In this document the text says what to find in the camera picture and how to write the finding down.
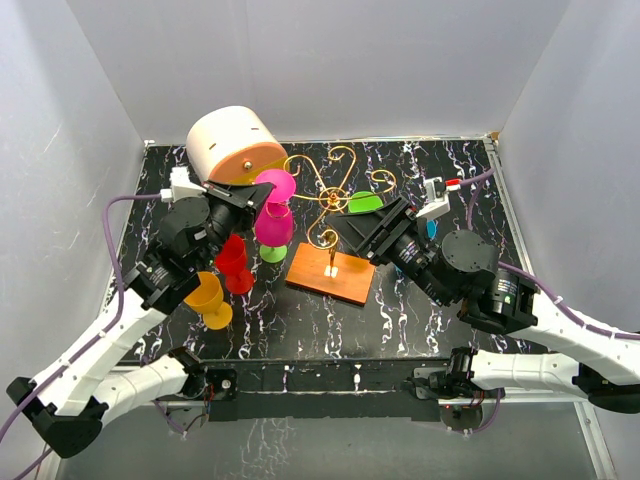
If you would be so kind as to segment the magenta wine glass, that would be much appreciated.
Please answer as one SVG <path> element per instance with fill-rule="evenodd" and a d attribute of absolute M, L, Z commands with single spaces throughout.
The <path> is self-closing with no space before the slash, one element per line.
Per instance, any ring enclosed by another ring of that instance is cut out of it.
<path fill-rule="evenodd" d="M 260 173 L 255 183 L 273 185 L 255 224 L 256 238 L 267 247 L 285 246 L 290 242 L 294 231 L 289 201 L 296 192 L 296 181 L 285 170 L 270 169 Z"/>

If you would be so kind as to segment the red wine glass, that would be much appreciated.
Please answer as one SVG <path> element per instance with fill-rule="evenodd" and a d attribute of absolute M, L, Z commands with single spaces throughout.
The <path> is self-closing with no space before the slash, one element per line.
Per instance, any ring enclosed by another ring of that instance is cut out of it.
<path fill-rule="evenodd" d="M 254 285 L 254 277 L 247 268 L 248 256 L 244 240 L 232 234 L 215 258 L 215 266 L 224 276 L 227 290 L 233 295 L 248 293 Z"/>

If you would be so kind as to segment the blue wine glass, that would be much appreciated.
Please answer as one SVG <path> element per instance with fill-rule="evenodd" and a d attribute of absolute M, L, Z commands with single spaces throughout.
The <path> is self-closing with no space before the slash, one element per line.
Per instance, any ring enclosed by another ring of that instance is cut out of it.
<path fill-rule="evenodd" d="M 395 269 L 408 274 L 417 262 L 415 257 L 433 246 L 436 234 L 437 224 L 434 220 L 418 218 L 415 226 L 410 227 L 396 243 L 399 258 L 394 261 Z"/>

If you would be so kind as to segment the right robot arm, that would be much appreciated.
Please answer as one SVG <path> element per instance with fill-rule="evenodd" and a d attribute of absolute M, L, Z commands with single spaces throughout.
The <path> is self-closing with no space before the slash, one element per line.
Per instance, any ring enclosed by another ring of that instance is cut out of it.
<path fill-rule="evenodd" d="M 426 238 L 416 209 L 397 198 L 366 213 L 329 218 L 346 246 L 370 264 L 397 267 L 439 306 L 481 332 L 547 347 L 543 354 L 453 349 L 447 367 L 408 378 L 428 398 L 522 388 L 563 392 L 611 412 L 639 411 L 639 336 L 568 308 L 534 277 L 499 260 L 475 232 Z"/>

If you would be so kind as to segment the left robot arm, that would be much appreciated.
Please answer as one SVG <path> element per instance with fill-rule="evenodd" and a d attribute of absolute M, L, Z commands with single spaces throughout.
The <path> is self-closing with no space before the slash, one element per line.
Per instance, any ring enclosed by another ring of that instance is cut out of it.
<path fill-rule="evenodd" d="M 199 359 L 179 347 L 125 374 L 122 357 L 170 316 L 200 285 L 199 272 L 236 232 L 253 228 L 274 186 L 207 181 L 163 189 L 169 203 L 142 259 L 128 272 L 113 265 L 116 293 L 103 311 L 48 368 L 18 377 L 6 392 L 41 439 L 63 459 L 86 449 L 116 418 L 164 396 L 194 399 L 206 387 Z"/>

